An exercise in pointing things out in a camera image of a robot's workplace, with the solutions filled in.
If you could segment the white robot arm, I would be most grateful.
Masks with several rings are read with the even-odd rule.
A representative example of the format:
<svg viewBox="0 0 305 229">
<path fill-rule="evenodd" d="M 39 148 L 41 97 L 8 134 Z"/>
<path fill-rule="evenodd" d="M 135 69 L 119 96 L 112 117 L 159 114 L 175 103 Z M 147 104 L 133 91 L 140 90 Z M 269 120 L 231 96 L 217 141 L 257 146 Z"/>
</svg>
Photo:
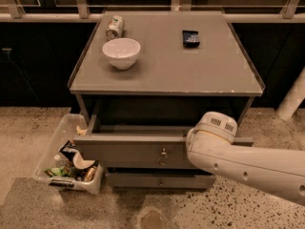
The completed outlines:
<svg viewBox="0 0 305 229">
<path fill-rule="evenodd" d="M 236 131 L 231 117 L 205 113 L 188 131 L 188 160 L 203 171 L 304 206 L 305 152 L 235 145 Z"/>
</svg>

